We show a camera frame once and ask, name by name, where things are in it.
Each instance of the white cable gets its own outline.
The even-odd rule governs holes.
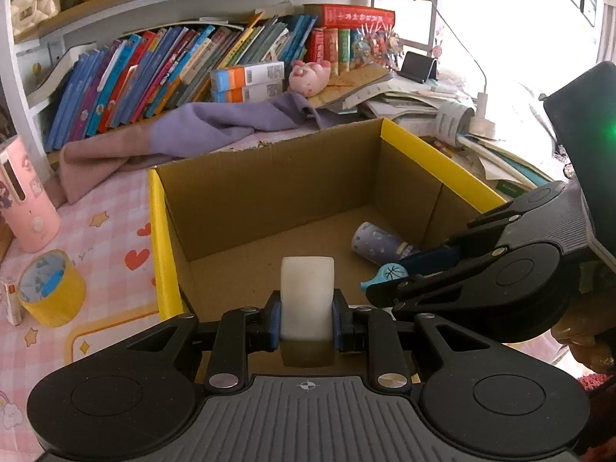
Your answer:
[[[470,53],[470,51],[464,46],[464,43],[462,43],[462,40],[460,40],[460,38],[458,38],[458,35],[456,35],[456,32],[452,29],[452,27],[447,24],[447,21],[445,20],[445,18],[441,15],[441,13],[439,12],[438,7],[436,6],[436,3],[434,0],[430,0],[432,2],[432,6],[434,7],[434,9],[436,10],[436,13],[439,15],[440,20],[442,20],[444,22],[444,24],[449,28],[449,31],[452,32],[452,34],[454,35],[454,38],[457,39],[458,43],[460,45],[462,45],[462,48],[464,50],[466,50],[466,53],[468,55],[470,55],[470,58],[473,60],[473,62],[475,64],[477,64],[477,67],[479,68],[479,70],[481,71],[481,74],[484,76],[484,94],[486,93],[486,90],[488,88],[488,77],[485,75],[484,70],[481,68],[481,66],[479,66],[479,63],[477,62],[477,60],[473,57],[473,55]]]

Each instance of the barcode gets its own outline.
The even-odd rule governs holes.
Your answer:
[[[282,85],[280,83],[271,83],[267,86],[267,97],[275,97],[282,94]]]
[[[267,78],[270,80],[278,80],[283,77],[283,68],[281,64],[275,64],[274,66],[267,66]]]

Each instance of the curtain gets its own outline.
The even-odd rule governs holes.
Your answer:
[[[616,62],[616,0],[603,0],[603,24],[597,62]]]

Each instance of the pink plush toy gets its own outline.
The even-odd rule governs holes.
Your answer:
[[[289,75],[289,90],[304,97],[312,97],[321,92],[330,80],[331,64],[329,61],[304,64],[302,61],[293,63]]]

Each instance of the pink bottle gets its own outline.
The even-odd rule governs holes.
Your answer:
[[[28,253],[45,247],[60,229],[60,216],[17,135],[0,145],[0,214]]]

